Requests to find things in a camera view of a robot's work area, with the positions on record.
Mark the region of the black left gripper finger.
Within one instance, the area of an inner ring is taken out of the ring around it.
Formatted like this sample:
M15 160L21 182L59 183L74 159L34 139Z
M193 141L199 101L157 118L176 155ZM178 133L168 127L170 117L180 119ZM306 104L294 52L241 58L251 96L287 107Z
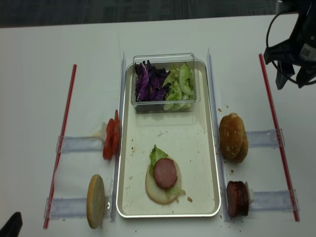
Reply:
M0 230L0 237L18 237L23 226L21 212L15 212Z

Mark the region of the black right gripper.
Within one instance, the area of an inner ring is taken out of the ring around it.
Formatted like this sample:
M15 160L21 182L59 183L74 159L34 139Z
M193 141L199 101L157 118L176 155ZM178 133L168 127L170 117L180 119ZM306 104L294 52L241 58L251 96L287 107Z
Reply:
M297 18L296 24L289 37L274 46L266 47L264 52L265 63L277 62L276 86L283 89L284 85L295 72L293 65L300 66L296 76L299 88L315 84L316 77L316 16L302 15Z

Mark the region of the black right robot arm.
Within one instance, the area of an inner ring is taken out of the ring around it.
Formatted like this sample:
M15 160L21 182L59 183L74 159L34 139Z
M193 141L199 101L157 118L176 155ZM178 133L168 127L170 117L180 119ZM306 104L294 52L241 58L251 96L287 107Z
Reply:
M283 5L269 24L266 34L265 64L277 70L276 86L283 89L287 81L299 88L316 83L316 2L314 0L281 0ZM297 13L290 37L269 46L272 24L283 14Z

